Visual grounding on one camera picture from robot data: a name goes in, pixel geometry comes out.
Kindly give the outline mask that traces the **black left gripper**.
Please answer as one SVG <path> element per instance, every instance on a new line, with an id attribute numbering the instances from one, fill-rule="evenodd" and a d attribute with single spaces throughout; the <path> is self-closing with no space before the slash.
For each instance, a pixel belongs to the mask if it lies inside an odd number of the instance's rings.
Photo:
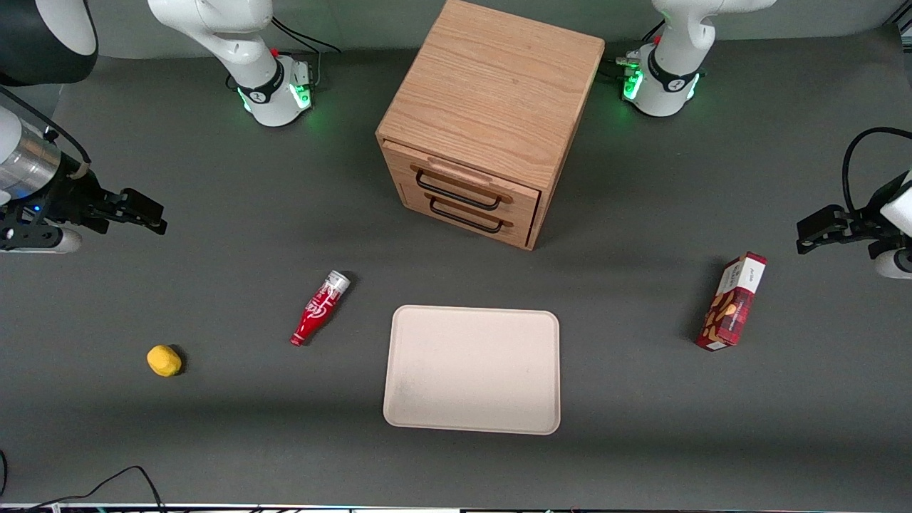
<path id="1" fill-rule="evenodd" d="M 851 189 L 846 180 L 846 208 L 854 223 L 863 227 L 867 234 L 878 238 L 911 236 L 911 182 L 910 172 L 905 171 L 895 179 L 878 188 L 867 205 L 857 208 L 852 202 Z M 796 224 L 796 250 L 808 254 L 814 248 L 828 244 L 847 244 L 853 241 L 851 218 L 839 205 L 827 205 L 814 214 L 808 215 Z M 896 250 L 896 242 L 890 239 L 876 240 L 867 247 L 870 260 L 880 254 Z"/>

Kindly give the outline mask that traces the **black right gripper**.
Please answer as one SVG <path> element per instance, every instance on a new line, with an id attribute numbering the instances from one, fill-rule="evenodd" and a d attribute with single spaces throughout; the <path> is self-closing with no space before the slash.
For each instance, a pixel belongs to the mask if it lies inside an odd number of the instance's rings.
<path id="1" fill-rule="evenodd" d="M 2 227 L 13 224 L 74 224 L 105 233 L 110 222 L 134 224 L 163 236 L 168 223 L 164 207 L 133 188 L 118 194 L 101 187 L 94 172 L 77 180 L 55 177 L 35 194 L 12 199 L 2 207 Z"/>

